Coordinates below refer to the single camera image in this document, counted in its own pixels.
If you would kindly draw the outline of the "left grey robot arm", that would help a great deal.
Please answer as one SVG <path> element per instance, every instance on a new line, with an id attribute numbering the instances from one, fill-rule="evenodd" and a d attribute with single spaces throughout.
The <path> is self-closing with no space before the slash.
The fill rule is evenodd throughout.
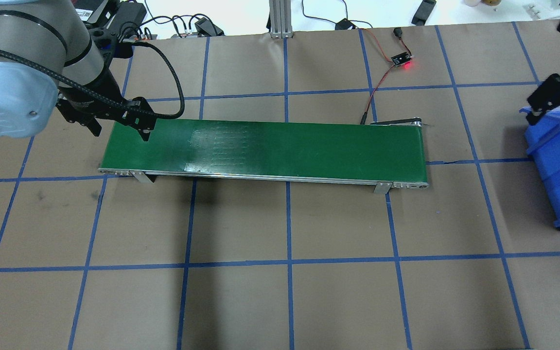
<path id="1" fill-rule="evenodd" d="M 156 124 L 144 98 L 127 100 L 70 0 L 0 0 L 0 137 L 34 137 L 54 109 L 96 137 L 99 120 L 135 129 Z"/>

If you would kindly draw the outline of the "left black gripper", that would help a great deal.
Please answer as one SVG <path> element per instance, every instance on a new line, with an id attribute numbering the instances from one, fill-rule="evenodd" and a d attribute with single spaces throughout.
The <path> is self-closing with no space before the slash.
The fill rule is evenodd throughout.
<path id="1" fill-rule="evenodd" d="M 100 73 L 98 77 L 87 84 L 78 83 L 79 86 L 93 91 L 94 95 L 82 92 L 79 88 L 60 83 L 58 86 L 59 97 L 56 109 L 69 123 L 78 123 L 87 128 L 94 137 L 99 137 L 102 132 L 97 119 L 124 122 L 124 126 L 135 129 L 143 142 L 148 142 L 151 132 L 156 126 L 157 118 L 149 113 L 154 113 L 150 104 L 143 97 L 126 100 L 122 91 L 111 73 Z M 111 100 L 119 105 L 127 105 L 136 111 L 124 110 L 99 100 L 99 97 Z"/>

